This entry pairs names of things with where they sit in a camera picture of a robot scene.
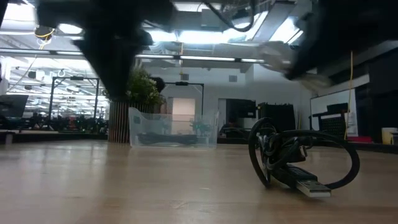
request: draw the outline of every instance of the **green plant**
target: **green plant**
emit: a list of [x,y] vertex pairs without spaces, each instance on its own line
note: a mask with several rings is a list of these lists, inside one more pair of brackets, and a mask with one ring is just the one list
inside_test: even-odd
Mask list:
[[[121,100],[128,100],[144,105],[157,105],[165,102],[164,97],[156,89],[156,82],[150,78],[150,74],[143,68],[136,68],[130,73],[129,80],[126,83],[126,95]],[[110,100],[107,90],[103,95]]]
[[195,134],[200,132],[200,136],[204,136],[207,132],[211,131],[211,126],[209,124],[205,124],[203,121],[191,121],[190,126],[193,128]]

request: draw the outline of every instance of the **ceiling light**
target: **ceiling light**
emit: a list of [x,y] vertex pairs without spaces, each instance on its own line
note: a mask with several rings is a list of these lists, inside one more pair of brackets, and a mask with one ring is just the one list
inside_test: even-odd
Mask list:
[[287,43],[292,44],[295,42],[304,32],[302,30],[298,31]]
[[148,31],[148,33],[150,34],[154,42],[160,42],[160,41],[171,42],[177,40],[175,34],[164,32],[161,30],[150,30]]
[[187,44],[220,44],[227,42],[228,39],[222,32],[183,31],[178,41]]
[[136,58],[150,58],[150,59],[173,59],[173,55],[136,55]]
[[289,41],[299,30],[299,28],[294,25],[294,18],[295,17],[289,16],[285,22],[279,26],[269,41],[283,41],[284,43]]
[[251,40],[257,34],[257,31],[260,29],[260,26],[264,22],[268,15],[268,11],[262,12],[261,14],[257,14],[254,16],[254,21],[255,23],[253,24],[253,27],[246,32],[246,40]]
[[66,34],[79,34],[82,31],[80,27],[70,24],[60,24],[58,28]]
[[251,59],[251,58],[242,58],[242,62],[246,62],[246,63],[265,63],[264,60],[261,60],[261,59]]
[[68,51],[68,52],[57,51],[57,54],[83,56],[83,53],[81,53],[81,52],[72,52],[72,51]]
[[206,61],[220,61],[220,62],[233,62],[235,58],[226,57],[201,57],[201,56],[181,56],[183,60],[206,60]]
[[[217,10],[221,9],[220,3],[211,3],[211,5]],[[174,6],[178,11],[185,12],[201,12],[203,9],[209,9],[205,4],[201,2],[175,2]]]

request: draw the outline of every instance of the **usb connector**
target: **usb connector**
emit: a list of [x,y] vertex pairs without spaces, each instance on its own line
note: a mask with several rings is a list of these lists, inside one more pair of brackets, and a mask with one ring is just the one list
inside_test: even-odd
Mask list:
[[296,188],[308,197],[330,197],[331,190],[316,180],[298,181]]

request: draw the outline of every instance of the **wooden table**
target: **wooden table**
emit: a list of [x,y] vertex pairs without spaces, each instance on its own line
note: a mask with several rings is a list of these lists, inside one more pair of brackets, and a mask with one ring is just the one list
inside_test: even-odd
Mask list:
[[[354,182],[311,199],[277,184],[266,190],[246,147],[1,146],[1,223],[397,223],[397,155],[359,152]],[[345,175],[349,158],[318,148],[300,166],[329,182]]]

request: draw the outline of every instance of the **transparent bin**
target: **transparent bin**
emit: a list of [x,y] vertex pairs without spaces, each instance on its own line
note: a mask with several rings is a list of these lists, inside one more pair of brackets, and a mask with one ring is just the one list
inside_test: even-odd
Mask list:
[[131,146],[215,148],[218,112],[191,116],[147,114],[129,108],[129,127]]

